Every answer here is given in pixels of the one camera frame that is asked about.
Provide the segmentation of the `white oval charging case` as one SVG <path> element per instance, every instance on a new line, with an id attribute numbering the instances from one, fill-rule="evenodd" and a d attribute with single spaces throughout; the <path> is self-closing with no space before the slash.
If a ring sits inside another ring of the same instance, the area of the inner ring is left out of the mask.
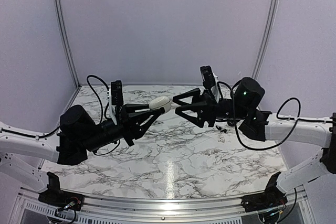
<path id="1" fill-rule="evenodd" d="M 149 103 L 149 109 L 150 110 L 163 109 L 164 114 L 168 113 L 168 111 L 171 109 L 171 101 L 166 96 L 155 98 Z"/>

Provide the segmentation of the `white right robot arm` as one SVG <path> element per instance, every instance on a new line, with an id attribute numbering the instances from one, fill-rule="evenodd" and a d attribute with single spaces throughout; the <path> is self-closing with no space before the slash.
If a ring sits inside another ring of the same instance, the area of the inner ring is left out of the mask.
<path id="1" fill-rule="evenodd" d="M 198 127 L 205 123 L 213 127 L 216 121 L 233 122 L 238 136 L 249 140 L 276 141 L 279 146 L 285 142 L 313 144 L 321 150 L 310 159 L 294 166 L 287 172 L 271 176 L 260 203 L 271 207 L 281 195 L 309 183 L 323 175 L 335 174 L 335 116 L 309 119 L 284 116 L 257 107 L 265 94 L 260 84 L 244 77 L 238 81 L 236 90 L 230 90 L 229 98 L 222 98 L 219 90 L 221 81 L 204 78 L 205 90 L 195 88 L 176 95 L 173 102 L 178 104 L 175 113 Z"/>

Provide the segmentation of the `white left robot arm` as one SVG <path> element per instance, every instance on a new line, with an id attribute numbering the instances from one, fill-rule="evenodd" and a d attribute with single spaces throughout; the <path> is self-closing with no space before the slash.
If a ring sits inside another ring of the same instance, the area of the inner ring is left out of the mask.
<path id="1" fill-rule="evenodd" d="M 1 169 L 13 178 L 22 179 L 33 190 L 45 192 L 48 200 L 61 206 L 67 198 L 60 189 L 57 175 L 51 172 L 38 175 L 27 165 L 14 164 L 7 153 L 38 157 L 60 165 L 78 165 L 87 160 L 88 152 L 96 153 L 120 139 L 132 146 L 159 116 L 170 109 L 169 103 L 125 104 L 110 119 L 97 124 L 82 106 L 74 105 L 60 117 L 59 128 L 47 134 L 24 132 L 1 123 L 1 152 L 6 159 Z"/>

